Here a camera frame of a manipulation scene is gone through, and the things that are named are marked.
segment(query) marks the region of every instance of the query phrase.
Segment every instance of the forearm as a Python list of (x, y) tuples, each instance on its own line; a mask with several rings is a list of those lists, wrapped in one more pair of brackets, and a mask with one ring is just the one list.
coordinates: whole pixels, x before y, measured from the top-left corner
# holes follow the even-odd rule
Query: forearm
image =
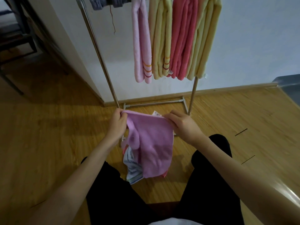
[(265, 224), (300, 224), (296, 205), (253, 176), (208, 137), (195, 144), (246, 206)]
[(43, 203), (30, 224), (70, 224), (100, 172), (112, 143), (103, 139), (87, 159)]

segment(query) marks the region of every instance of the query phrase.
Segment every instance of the hand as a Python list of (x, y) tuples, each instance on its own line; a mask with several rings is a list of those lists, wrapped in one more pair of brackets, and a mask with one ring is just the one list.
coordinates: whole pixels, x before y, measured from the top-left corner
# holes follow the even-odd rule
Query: hand
[(122, 113), (122, 109), (115, 109), (110, 119), (110, 125), (108, 127), (105, 138), (115, 146), (118, 140), (124, 135), (127, 126), (127, 114)]
[(163, 115), (163, 117), (168, 119), (173, 126), (174, 132), (181, 139), (194, 147), (199, 140), (206, 137), (199, 126), (187, 114), (172, 110), (169, 114)]

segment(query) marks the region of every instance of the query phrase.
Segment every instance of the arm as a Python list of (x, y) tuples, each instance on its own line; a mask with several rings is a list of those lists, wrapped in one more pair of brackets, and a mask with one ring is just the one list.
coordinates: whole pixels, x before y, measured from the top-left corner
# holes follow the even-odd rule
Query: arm
[(191, 117), (178, 111), (164, 115), (174, 131), (194, 146), (220, 173), (243, 203), (264, 224), (300, 224), (300, 209), (205, 136)]
[(127, 114), (116, 109), (106, 136), (74, 173), (43, 203), (29, 224), (70, 224), (111, 149), (126, 130)]

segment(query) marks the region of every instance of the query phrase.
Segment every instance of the light pink towel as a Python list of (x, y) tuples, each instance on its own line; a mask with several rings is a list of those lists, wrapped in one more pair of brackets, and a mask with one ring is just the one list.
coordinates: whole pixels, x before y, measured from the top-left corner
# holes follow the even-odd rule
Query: light pink towel
[(172, 78), (186, 76), (197, 21), (198, 0), (173, 1), (170, 70)]
[(131, 0), (135, 80), (151, 83), (151, 41), (145, 0)]
[(166, 118), (130, 110), (127, 113), (128, 137), (121, 143), (129, 145), (133, 157), (141, 164), (144, 178), (167, 174), (173, 152), (173, 128)]

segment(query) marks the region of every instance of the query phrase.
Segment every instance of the black pants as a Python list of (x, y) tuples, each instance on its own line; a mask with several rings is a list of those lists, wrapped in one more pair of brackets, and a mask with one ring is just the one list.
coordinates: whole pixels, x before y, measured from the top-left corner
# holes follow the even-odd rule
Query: black pants
[[(209, 138), (232, 157), (229, 143), (224, 136), (215, 134)], [(193, 154), (191, 162), (194, 170), (173, 217), (204, 225), (244, 224), (240, 199), (218, 171), (199, 151)], [(86, 199), (91, 224), (149, 224), (160, 220), (131, 188), (129, 182), (120, 178), (120, 173), (107, 162), (100, 170)]]

